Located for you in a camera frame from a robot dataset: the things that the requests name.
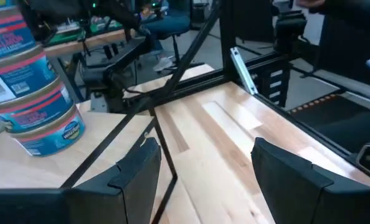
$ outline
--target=silver bracket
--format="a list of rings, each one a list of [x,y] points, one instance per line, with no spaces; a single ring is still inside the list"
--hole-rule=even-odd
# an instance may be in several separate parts
[[[233,47],[230,49],[230,57],[232,58],[232,61],[234,62],[237,73],[240,75],[240,78],[242,79],[242,83],[243,83],[243,86],[245,87],[245,90],[251,95],[259,93],[257,91],[257,88],[254,85],[252,76],[247,70],[245,62],[242,59],[242,56],[237,50],[237,47]]]

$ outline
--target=table leg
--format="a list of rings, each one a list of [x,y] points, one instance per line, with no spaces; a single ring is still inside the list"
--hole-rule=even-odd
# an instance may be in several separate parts
[[[110,60],[110,59],[113,57],[113,55],[111,54],[111,51],[110,51],[109,45],[105,45],[105,46],[103,46],[103,51],[105,52],[106,58],[107,58],[108,60]]]
[[[58,57],[48,58],[49,63],[53,66],[54,70],[59,74],[59,77],[62,79],[63,83],[66,86],[67,91],[70,94],[70,97],[74,100],[75,103],[81,103],[84,101],[84,97],[80,92],[80,89],[74,81],[74,77],[69,77],[65,71],[62,60]]]

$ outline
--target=floor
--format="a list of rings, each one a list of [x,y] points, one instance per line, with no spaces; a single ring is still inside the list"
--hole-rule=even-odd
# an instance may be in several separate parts
[[[185,54],[189,46],[192,44],[192,41],[197,36],[198,31],[191,30],[179,37],[176,37],[179,47],[179,53],[181,55]],[[219,21],[215,24],[213,29],[210,32],[211,35],[207,36],[206,40],[202,44],[200,50],[194,57],[195,62],[204,62],[210,65],[214,69],[222,68],[222,57],[221,57],[221,41],[219,39],[220,27]],[[166,39],[161,41],[163,48],[166,51],[167,55],[174,55],[173,51],[173,41],[172,39]],[[271,43],[262,43],[262,42],[252,42],[245,41],[244,43],[241,40],[237,40],[237,44],[245,48],[251,49],[253,51],[260,52],[261,54],[266,54],[272,51]],[[258,57],[249,51],[239,49],[240,54],[243,59],[250,60],[252,58]],[[101,52],[96,51],[88,59],[89,63],[98,63],[103,61],[104,55]],[[128,69],[124,73],[124,82],[128,86],[133,86],[134,84],[140,84],[161,78],[164,75],[168,75],[168,72],[163,72],[163,74],[157,74],[153,71],[153,66],[158,62],[156,56],[154,55],[144,55],[140,58],[139,63],[142,65],[142,68],[136,69],[135,75],[135,66],[132,66],[132,69]],[[312,65],[304,61],[303,59],[297,59],[292,61],[295,67],[298,67],[304,71],[311,71]],[[357,89],[360,92],[367,93],[370,96],[370,86],[362,85],[361,83],[355,82],[353,80],[348,80],[347,78],[341,77],[339,75],[319,70],[315,73],[318,76],[325,77],[329,80],[332,80],[336,83],[341,83],[342,85],[348,86],[352,89]],[[288,91],[288,100],[285,109],[290,110],[297,106],[300,106],[306,102],[314,100],[320,96],[326,95],[337,88],[327,83],[323,83],[319,80],[313,78],[301,78],[301,73],[292,70],[291,79],[289,84]],[[359,103],[363,106],[370,108],[370,101],[364,98],[360,98],[351,94],[344,94],[344,97],[353,100],[356,103]]]

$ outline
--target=desk clutter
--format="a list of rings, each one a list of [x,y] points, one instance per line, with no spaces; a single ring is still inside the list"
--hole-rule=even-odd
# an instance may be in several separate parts
[[[0,132],[3,126],[32,156],[69,147],[85,129],[65,85],[15,6],[0,9]]]

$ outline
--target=light wood surface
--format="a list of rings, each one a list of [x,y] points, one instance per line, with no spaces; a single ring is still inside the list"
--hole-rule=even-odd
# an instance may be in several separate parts
[[[0,134],[0,188],[57,188],[125,117],[122,114],[87,112],[89,101],[79,105],[86,125],[84,135],[63,151],[31,157],[8,134]],[[84,173],[76,185],[98,175],[119,161],[134,145],[152,117],[135,116]]]
[[[179,176],[161,223],[274,223],[250,157],[256,137],[370,185],[368,176],[234,83],[156,112]],[[170,180],[164,163],[156,203]]]
[[[214,71],[214,69],[212,67],[210,67],[209,65],[201,65],[201,66],[198,66],[198,67],[190,68],[190,69],[185,71],[184,75],[181,77],[181,81],[187,80],[189,78],[193,78],[193,77],[196,77],[196,76],[199,76],[199,75],[202,75],[204,73],[211,72],[211,71]],[[151,80],[151,81],[146,82],[146,83],[142,83],[142,84],[139,84],[139,85],[136,85],[136,86],[131,86],[131,87],[129,87],[129,89],[140,91],[140,92],[147,92],[147,91],[156,90],[158,88],[163,87],[171,77],[172,77],[172,75],[166,75],[165,77],[161,77],[161,78],[158,78],[158,79],[155,79],[155,80]],[[125,92],[123,98],[131,98],[131,97],[134,97],[134,96],[137,96],[137,95],[139,95],[139,93]]]
[[[87,45],[88,48],[92,48],[92,47],[96,47],[96,46],[99,46],[99,45],[114,44],[114,43],[120,42],[122,40],[125,40],[125,34],[124,34],[123,29],[88,38],[85,41],[85,44]],[[75,53],[75,52],[80,52],[80,51],[83,50],[83,44],[82,44],[82,42],[71,41],[71,42],[68,42],[68,43],[47,47],[44,50],[45,50],[45,53],[47,54],[47,56],[57,57],[59,55],[72,54],[72,53]]]

